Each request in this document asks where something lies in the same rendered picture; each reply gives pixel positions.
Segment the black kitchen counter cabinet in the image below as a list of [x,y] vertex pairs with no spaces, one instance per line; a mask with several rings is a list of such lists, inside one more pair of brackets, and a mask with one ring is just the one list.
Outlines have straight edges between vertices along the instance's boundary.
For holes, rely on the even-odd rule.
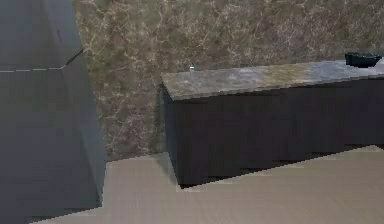
[[360,147],[384,149],[384,58],[161,76],[166,147],[182,188]]

